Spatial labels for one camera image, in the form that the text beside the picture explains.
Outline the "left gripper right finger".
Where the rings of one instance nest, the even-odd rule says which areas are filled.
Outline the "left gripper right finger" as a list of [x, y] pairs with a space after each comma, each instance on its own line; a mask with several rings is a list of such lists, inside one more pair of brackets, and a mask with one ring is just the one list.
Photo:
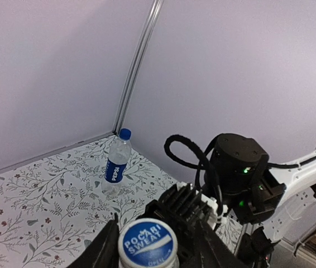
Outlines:
[[207, 221], [174, 220], [180, 267], [246, 267], [234, 256]]

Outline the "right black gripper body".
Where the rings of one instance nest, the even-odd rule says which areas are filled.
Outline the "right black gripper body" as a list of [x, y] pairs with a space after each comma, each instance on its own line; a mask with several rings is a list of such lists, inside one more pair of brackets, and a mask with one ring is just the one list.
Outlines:
[[191, 184], [175, 184], [149, 202], [139, 218], [158, 219], [174, 231], [180, 267], [269, 267], [269, 253], [254, 241], [262, 235], [244, 233], [234, 254], [216, 234], [216, 212], [216, 202]]

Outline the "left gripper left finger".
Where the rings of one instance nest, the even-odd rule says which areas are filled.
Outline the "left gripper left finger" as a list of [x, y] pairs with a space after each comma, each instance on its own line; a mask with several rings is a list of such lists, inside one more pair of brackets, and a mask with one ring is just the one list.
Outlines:
[[84, 252], [73, 261], [69, 268], [119, 267], [118, 214], [109, 220]]

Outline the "clear plastic bottle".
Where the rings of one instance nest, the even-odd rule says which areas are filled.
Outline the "clear plastic bottle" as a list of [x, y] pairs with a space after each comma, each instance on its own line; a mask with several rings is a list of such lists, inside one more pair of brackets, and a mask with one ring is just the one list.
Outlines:
[[164, 267], [164, 268], [178, 268], [180, 267], [179, 258], [175, 256], [171, 260], [165, 260], [163, 262], [153, 262], [153, 261], [145, 261], [143, 263], [135, 263], [135, 262], [125, 262], [123, 260], [119, 260], [118, 267], [121, 268], [129, 268], [129, 267]]

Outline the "white Pocari Sweat cap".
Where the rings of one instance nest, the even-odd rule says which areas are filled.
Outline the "white Pocari Sweat cap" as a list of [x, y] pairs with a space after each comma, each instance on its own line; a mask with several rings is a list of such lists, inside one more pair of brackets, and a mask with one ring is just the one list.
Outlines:
[[121, 231], [119, 260], [143, 263], [163, 262], [178, 257], [178, 241], [171, 227], [153, 218], [137, 219]]

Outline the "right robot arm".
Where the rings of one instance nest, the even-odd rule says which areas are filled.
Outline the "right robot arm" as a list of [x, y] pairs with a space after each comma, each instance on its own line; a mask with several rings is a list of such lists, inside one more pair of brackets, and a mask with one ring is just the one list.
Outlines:
[[[182, 135], [165, 153], [196, 171], [151, 201], [142, 215], [168, 224], [178, 239], [181, 267], [267, 267], [267, 257], [290, 227], [316, 204], [316, 148], [288, 164], [274, 164], [252, 138], [221, 133], [205, 150]], [[230, 212], [256, 229], [232, 253], [216, 231]]]

